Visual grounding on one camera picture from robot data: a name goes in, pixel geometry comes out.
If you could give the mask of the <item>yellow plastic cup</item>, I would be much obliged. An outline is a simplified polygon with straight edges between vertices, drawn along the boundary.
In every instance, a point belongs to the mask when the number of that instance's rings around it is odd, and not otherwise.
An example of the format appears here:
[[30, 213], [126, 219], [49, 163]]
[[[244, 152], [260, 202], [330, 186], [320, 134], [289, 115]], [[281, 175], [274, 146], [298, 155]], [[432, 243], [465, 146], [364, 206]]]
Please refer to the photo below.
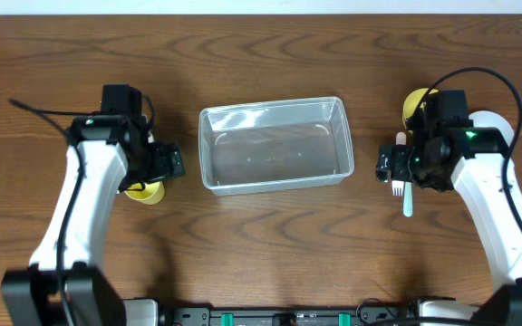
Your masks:
[[165, 196], [166, 190], [162, 182], [130, 186], [124, 193], [132, 200], [144, 205], [156, 205]]

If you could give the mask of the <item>yellow plastic bowl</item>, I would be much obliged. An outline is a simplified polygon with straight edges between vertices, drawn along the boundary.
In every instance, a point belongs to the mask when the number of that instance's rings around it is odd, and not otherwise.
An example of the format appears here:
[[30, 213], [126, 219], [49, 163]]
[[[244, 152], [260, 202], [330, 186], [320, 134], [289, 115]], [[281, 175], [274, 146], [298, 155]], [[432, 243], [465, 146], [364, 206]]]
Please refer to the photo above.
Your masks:
[[420, 88], [411, 92], [402, 105], [402, 123], [409, 133], [412, 133], [412, 131], [407, 127], [407, 120], [413, 116], [419, 102], [427, 91], [429, 91], [430, 94], [438, 92], [436, 89]]

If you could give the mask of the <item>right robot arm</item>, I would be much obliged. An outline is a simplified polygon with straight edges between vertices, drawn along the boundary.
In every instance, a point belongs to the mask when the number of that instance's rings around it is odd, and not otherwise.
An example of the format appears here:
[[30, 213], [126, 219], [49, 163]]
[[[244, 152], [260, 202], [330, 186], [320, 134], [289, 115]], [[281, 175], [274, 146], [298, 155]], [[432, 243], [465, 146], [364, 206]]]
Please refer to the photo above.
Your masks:
[[522, 192], [493, 127], [420, 128], [412, 144], [380, 148], [376, 177], [439, 192], [453, 190], [466, 205], [486, 253], [494, 292], [479, 307], [426, 299], [405, 325], [522, 325]]

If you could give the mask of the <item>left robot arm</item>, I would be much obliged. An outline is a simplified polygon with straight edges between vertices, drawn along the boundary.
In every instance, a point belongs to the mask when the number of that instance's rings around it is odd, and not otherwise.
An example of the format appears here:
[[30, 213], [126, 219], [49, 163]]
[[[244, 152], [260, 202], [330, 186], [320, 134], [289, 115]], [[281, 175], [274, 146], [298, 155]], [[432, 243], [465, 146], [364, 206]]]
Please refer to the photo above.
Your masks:
[[154, 140], [144, 116], [78, 116], [65, 136], [66, 174], [49, 227], [27, 268], [1, 283], [13, 324], [161, 324], [158, 301], [122, 299], [102, 262], [116, 195], [182, 176], [179, 148]]

